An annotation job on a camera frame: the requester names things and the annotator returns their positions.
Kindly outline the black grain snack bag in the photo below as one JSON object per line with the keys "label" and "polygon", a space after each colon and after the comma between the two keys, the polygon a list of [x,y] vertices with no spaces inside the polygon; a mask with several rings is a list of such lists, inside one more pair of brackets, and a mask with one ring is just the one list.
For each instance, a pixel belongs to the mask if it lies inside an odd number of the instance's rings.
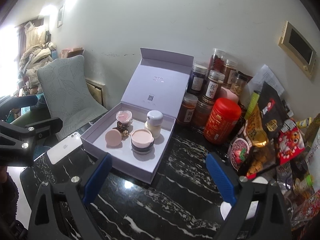
{"label": "black grain snack bag", "polygon": [[231,167],[239,171],[254,148],[264,147],[268,142],[269,139],[263,129],[260,109],[256,105],[229,146],[227,158]]}

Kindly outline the light green leaf cushion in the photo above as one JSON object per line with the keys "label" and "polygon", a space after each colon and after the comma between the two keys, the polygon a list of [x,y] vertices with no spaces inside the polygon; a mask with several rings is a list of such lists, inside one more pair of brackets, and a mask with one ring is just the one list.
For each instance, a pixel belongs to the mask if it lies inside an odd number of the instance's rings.
{"label": "light green leaf cushion", "polygon": [[36,72],[50,116],[63,122],[59,141],[107,112],[88,90],[84,61],[82,55],[55,59]]}

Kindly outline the white lavender dome case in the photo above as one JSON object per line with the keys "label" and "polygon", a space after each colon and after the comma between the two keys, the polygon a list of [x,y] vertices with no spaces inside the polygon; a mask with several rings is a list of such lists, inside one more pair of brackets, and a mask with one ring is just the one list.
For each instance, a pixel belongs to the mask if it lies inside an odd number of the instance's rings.
{"label": "white lavender dome case", "polygon": [[163,122],[163,114],[157,110],[151,110],[146,115],[146,121],[151,126],[160,126]]}

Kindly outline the jar with chenpi label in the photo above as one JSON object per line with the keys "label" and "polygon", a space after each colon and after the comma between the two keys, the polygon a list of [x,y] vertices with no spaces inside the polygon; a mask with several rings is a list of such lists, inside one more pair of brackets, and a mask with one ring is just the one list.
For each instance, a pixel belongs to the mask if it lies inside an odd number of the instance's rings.
{"label": "jar with chenpi label", "polygon": [[185,93],[183,97],[183,101],[180,107],[180,111],[178,113],[177,121],[181,124],[188,124],[191,122],[193,117],[193,113],[195,111],[196,105],[198,102],[197,96]]}

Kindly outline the clear pink blush compact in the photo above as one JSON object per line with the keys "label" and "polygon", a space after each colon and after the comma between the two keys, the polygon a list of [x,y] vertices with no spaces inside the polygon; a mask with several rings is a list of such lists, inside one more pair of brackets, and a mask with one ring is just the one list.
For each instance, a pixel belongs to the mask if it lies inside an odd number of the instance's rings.
{"label": "clear pink blush compact", "polygon": [[116,113],[116,120],[123,125],[129,125],[132,122],[132,112],[128,110],[118,111]]}

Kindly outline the black round powder jar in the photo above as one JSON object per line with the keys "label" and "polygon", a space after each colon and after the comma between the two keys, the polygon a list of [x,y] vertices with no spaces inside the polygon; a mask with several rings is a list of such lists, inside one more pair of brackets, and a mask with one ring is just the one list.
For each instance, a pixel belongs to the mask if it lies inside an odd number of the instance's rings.
{"label": "black round powder jar", "polygon": [[135,146],[133,143],[131,143],[131,147],[133,152],[136,152],[137,154],[141,154],[141,155],[146,155],[148,153],[150,153],[153,149],[153,142],[150,143],[147,147],[145,148],[141,148],[141,147],[137,147]]}

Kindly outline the jar with fuling label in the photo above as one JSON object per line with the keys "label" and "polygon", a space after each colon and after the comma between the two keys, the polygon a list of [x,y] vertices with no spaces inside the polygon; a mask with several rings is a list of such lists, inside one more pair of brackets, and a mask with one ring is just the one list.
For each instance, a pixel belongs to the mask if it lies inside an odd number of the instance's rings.
{"label": "jar with fuling label", "polygon": [[225,75],[221,72],[217,72],[211,70],[208,75],[208,81],[206,83],[205,89],[202,94],[202,98],[204,101],[213,101],[216,93],[220,90],[223,81],[225,79]]}

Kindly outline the red cartoon snack bag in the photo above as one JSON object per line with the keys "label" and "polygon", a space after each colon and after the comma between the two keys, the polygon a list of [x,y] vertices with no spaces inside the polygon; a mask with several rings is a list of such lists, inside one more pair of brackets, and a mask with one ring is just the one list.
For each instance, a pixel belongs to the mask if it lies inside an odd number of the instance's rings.
{"label": "red cartoon snack bag", "polygon": [[285,120],[274,143],[274,148],[279,165],[287,163],[305,150],[302,134],[293,119]]}

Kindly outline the green tube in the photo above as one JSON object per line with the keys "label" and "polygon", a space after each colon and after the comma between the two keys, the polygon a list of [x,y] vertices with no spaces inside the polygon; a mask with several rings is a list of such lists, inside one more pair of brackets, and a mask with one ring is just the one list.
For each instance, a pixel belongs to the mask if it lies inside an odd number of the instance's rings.
{"label": "green tube", "polygon": [[255,108],[258,100],[259,100],[259,97],[260,97],[260,91],[254,90],[252,95],[251,95],[248,107],[247,107],[247,112],[246,112],[246,114],[244,116],[245,120],[247,120],[251,116],[251,114],[252,114],[252,112],[253,112],[253,110],[254,110],[254,108]]}

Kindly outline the white smartphone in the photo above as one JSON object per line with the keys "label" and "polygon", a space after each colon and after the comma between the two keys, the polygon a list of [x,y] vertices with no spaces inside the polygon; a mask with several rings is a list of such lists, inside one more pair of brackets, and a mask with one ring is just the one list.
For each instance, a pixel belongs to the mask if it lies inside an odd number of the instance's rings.
{"label": "white smartphone", "polygon": [[47,151],[51,164],[55,165],[82,145],[80,134],[74,132]]}

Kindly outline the wall intercom panel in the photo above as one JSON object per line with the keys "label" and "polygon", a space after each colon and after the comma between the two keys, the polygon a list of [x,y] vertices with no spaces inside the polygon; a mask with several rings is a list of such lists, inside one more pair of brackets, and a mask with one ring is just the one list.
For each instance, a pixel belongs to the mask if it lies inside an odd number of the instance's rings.
{"label": "wall intercom panel", "polygon": [[289,21],[284,24],[278,46],[311,80],[316,68],[317,53],[306,38]]}

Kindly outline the pink white puff case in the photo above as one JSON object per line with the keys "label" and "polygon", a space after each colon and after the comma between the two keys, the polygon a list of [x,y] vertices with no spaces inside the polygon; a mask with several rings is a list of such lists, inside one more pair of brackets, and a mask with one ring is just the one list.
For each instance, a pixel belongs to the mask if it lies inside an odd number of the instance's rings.
{"label": "pink white puff case", "polygon": [[137,148],[147,148],[153,144],[152,133],[147,129],[136,129],[131,133],[131,142]]}

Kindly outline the jar with dried roots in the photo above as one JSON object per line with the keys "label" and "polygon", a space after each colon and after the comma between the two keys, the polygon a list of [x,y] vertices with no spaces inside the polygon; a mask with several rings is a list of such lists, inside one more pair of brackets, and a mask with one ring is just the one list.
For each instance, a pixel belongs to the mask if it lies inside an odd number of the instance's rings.
{"label": "jar with dried roots", "polygon": [[242,94],[245,85],[252,79],[252,76],[246,75],[241,71],[238,71],[234,77],[233,83],[230,87],[230,91],[237,96]]}

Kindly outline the jar with red contents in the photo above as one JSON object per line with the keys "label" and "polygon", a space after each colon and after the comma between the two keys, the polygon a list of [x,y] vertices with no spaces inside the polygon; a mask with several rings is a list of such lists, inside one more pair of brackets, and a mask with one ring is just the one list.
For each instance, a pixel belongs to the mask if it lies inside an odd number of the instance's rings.
{"label": "jar with red contents", "polygon": [[208,67],[209,70],[221,72],[225,64],[225,55],[226,55],[225,51],[214,48],[209,61],[209,67]]}

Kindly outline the pink round compact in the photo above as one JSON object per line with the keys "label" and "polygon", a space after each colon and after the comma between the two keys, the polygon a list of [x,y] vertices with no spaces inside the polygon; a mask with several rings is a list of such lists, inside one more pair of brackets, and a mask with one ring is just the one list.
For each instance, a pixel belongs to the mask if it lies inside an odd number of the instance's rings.
{"label": "pink round compact", "polygon": [[107,147],[117,147],[122,141],[121,133],[117,129],[111,129],[106,132],[105,141]]}

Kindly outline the brown bear hair claw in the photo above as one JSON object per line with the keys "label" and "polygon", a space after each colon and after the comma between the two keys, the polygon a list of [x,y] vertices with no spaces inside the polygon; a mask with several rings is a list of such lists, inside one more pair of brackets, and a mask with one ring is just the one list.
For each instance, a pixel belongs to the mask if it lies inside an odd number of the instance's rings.
{"label": "brown bear hair claw", "polygon": [[130,134],[129,132],[129,124],[124,124],[122,122],[117,121],[117,126],[115,127],[121,133],[122,138],[127,138]]}

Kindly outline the amber plastic jar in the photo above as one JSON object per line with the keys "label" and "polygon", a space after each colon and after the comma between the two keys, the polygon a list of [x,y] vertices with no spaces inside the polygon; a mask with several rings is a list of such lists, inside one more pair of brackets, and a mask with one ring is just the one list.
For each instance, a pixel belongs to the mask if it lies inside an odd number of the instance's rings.
{"label": "amber plastic jar", "polygon": [[196,127],[204,127],[209,119],[213,106],[198,101],[192,117],[192,124]]}

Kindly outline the cream white jar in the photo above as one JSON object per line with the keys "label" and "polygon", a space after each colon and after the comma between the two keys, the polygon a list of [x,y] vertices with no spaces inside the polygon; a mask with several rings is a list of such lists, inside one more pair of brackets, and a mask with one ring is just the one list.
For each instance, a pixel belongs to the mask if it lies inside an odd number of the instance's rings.
{"label": "cream white jar", "polygon": [[159,136],[161,135],[161,125],[153,126],[146,121],[144,127],[151,132],[154,139],[159,138]]}

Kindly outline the dark jar white label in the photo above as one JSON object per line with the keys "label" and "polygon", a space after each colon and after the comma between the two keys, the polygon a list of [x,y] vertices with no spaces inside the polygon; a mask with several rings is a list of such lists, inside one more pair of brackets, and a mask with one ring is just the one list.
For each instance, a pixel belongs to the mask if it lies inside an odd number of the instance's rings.
{"label": "dark jar white label", "polygon": [[206,67],[196,63],[193,64],[191,74],[189,76],[187,92],[190,94],[199,95],[206,75]]}

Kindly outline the red tin canister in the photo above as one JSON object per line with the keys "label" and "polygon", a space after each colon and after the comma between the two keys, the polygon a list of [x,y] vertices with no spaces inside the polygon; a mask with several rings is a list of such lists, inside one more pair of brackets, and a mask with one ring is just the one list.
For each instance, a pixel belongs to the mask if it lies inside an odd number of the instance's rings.
{"label": "red tin canister", "polygon": [[204,137],[214,144],[225,142],[241,116],[240,106],[227,98],[218,98],[204,128]]}

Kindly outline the lavender gift box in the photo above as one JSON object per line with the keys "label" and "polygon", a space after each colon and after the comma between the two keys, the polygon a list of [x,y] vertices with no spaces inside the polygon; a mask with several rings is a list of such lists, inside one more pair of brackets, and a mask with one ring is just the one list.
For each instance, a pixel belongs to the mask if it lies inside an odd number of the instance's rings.
{"label": "lavender gift box", "polygon": [[[96,121],[82,136],[86,152],[99,158],[109,153],[113,167],[135,179],[151,184],[172,135],[182,100],[187,88],[194,58],[180,53],[142,48],[141,61],[133,73],[120,103]],[[131,138],[116,147],[108,147],[105,135],[116,127],[116,114],[130,111],[132,123],[129,131],[143,129],[147,113],[151,110],[163,114],[161,133],[149,153],[132,149]]]}

